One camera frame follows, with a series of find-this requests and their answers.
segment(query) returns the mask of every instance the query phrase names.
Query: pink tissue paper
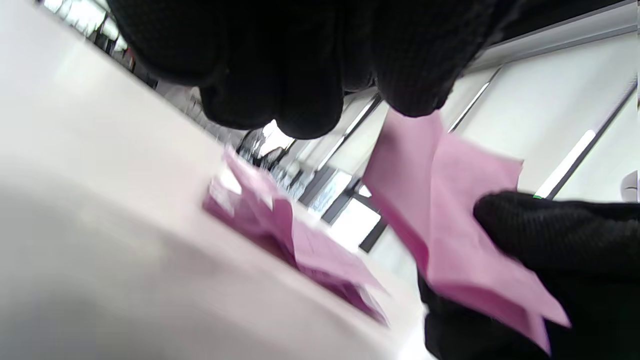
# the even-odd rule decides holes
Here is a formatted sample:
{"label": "pink tissue paper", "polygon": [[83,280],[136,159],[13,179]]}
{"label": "pink tissue paper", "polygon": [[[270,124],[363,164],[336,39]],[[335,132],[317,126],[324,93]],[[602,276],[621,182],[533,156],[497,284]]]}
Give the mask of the pink tissue paper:
{"label": "pink tissue paper", "polygon": [[514,190],[522,162],[389,110],[363,182],[438,294],[486,314],[550,352],[544,318],[570,326],[532,271],[505,256],[473,216],[483,195]]}
{"label": "pink tissue paper", "polygon": [[203,207],[258,246],[382,324],[385,315],[365,289],[382,285],[355,254],[293,215],[291,199],[271,176],[227,149],[225,162],[235,179],[214,178]]}

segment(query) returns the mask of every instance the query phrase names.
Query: gloved hand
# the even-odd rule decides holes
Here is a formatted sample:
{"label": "gloved hand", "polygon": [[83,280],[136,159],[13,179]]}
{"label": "gloved hand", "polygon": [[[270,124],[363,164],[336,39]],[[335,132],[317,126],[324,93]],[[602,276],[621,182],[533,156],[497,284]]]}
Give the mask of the gloved hand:
{"label": "gloved hand", "polygon": [[567,312],[571,329],[547,323],[553,359],[640,359],[640,204],[502,192],[474,216]]}
{"label": "gloved hand", "polygon": [[137,61],[199,86],[205,114],[320,137],[345,92],[377,84],[403,115],[441,108],[522,0],[108,0]]}

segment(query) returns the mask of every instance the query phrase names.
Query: folded pink paper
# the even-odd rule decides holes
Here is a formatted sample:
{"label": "folded pink paper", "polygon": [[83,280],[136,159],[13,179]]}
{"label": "folded pink paper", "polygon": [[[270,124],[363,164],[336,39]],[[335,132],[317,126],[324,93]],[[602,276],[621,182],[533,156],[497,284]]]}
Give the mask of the folded pink paper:
{"label": "folded pink paper", "polygon": [[271,176],[244,162],[231,150],[225,161],[238,182],[234,192],[223,178],[211,181],[204,209],[258,246],[295,266],[300,272],[375,320],[386,319],[366,286],[383,290],[367,266],[328,237],[293,215],[291,200]]}
{"label": "folded pink paper", "polygon": [[363,182],[372,202],[434,291],[550,345],[544,318],[569,326],[538,277],[501,253],[473,217],[490,192],[514,190],[522,162],[445,133],[439,112],[420,119],[389,110]]}

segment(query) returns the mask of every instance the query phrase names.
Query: knit glove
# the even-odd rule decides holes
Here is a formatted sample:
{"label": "knit glove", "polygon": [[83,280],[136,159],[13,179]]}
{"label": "knit glove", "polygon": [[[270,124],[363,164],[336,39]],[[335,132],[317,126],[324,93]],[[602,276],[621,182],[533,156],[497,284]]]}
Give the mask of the knit glove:
{"label": "knit glove", "polygon": [[108,0],[136,60],[199,86],[234,129],[276,119],[287,135],[331,131],[343,97],[377,84],[403,115],[441,108],[462,70],[522,0]]}
{"label": "knit glove", "polygon": [[474,216],[567,312],[571,329],[547,324],[554,359],[640,359],[640,204],[502,192]]}

